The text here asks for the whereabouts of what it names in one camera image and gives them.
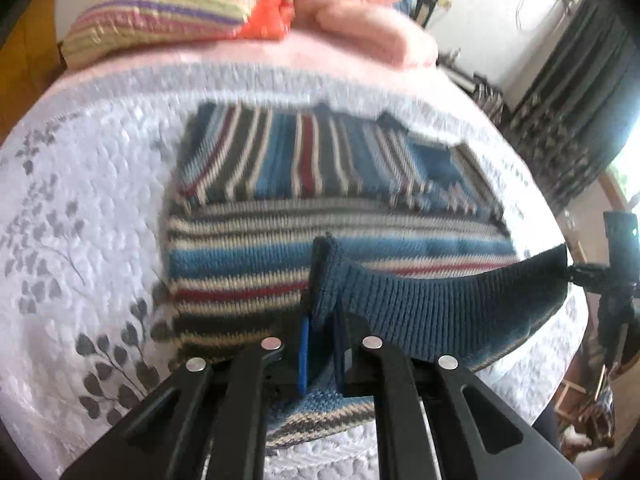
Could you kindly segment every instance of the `pink blanket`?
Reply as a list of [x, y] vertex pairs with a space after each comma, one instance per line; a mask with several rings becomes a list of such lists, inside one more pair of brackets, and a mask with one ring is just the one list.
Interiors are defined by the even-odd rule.
[[489, 124], [471, 99], [436, 67], [395, 68], [361, 54], [347, 40], [308, 30], [292, 30], [282, 41], [206, 41], [129, 50], [80, 72], [68, 72], [49, 92], [138, 66], [206, 61], [257, 63], [324, 73], [418, 98], [461, 119]]

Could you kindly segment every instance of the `dark patterned curtain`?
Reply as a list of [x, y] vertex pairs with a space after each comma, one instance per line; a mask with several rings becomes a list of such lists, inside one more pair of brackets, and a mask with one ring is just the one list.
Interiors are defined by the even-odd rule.
[[639, 51], [606, 0], [582, 0], [502, 133], [557, 214], [606, 169], [639, 116]]

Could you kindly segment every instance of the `striped sweater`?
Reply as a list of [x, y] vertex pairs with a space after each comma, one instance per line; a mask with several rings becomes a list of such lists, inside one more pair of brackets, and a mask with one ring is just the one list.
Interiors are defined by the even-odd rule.
[[[183, 358], [228, 359], [269, 335], [300, 307], [313, 241], [327, 233], [350, 261], [408, 278], [516, 262], [469, 150], [427, 142], [386, 114], [371, 121], [325, 106], [206, 103], [188, 127], [177, 178], [166, 256]], [[280, 413], [268, 445], [372, 417], [365, 400], [347, 402], [330, 380], [318, 384], [293, 412]]]

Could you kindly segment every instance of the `bed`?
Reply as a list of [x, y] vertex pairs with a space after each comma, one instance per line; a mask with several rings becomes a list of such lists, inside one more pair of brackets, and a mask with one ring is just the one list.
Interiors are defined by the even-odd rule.
[[[185, 124], [207, 99], [387, 111], [429, 139], [464, 140], [502, 202], [518, 257], [563, 242], [526, 165], [437, 68], [397, 70], [294, 29], [281, 42], [156, 46], [68, 73], [0, 149], [0, 416], [44, 480], [117, 422], [107, 375], [143, 394], [153, 381], [134, 358], [160, 380], [170, 373], [174, 348], [151, 333], [164, 301], [159, 218]], [[584, 293], [570, 285], [558, 313], [479, 377], [532, 423], [587, 319]], [[110, 371], [89, 358], [99, 354]], [[105, 383], [87, 383], [88, 372]], [[101, 396], [97, 413], [87, 391]], [[265, 478], [377, 478], [375, 434], [370, 422], [277, 450]]]

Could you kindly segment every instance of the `window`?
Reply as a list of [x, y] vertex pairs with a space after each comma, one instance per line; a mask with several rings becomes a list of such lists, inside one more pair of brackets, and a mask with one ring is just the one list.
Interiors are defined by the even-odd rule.
[[622, 151], [609, 166], [609, 172], [635, 214], [640, 214], [640, 121], [636, 123]]

